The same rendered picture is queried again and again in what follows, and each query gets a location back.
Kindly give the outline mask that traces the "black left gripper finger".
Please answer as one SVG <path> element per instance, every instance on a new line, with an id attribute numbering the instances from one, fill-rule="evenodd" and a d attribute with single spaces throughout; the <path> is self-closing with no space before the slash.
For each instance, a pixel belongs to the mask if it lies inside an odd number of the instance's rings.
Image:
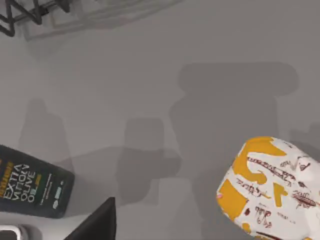
<path id="1" fill-rule="evenodd" d="M 109 197 L 63 240 L 116 240 L 116 198 Z"/>

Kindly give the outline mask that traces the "pale grey rounded box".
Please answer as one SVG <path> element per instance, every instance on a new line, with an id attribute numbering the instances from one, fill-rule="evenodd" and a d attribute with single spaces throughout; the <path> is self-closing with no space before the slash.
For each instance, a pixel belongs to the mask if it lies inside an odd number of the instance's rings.
<path id="1" fill-rule="evenodd" d="M 0 224 L 0 240 L 43 240 L 40 230 L 28 224 Z"/>

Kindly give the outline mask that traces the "dark green oil bottle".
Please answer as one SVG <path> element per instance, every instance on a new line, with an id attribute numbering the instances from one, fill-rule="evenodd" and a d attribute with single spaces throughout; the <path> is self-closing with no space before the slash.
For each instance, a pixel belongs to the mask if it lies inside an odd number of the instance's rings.
<path id="1" fill-rule="evenodd" d="M 0 212 L 60 219 L 74 183 L 72 172 L 0 144 Z"/>

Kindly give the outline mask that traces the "white and yellow bottle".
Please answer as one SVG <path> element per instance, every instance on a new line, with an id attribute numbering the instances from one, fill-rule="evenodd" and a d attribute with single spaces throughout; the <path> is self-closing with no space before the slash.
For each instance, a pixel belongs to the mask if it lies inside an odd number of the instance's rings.
<path id="1" fill-rule="evenodd" d="M 320 160 L 272 136 L 247 140 L 216 191 L 222 213 L 258 240 L 320 240 Z"/>

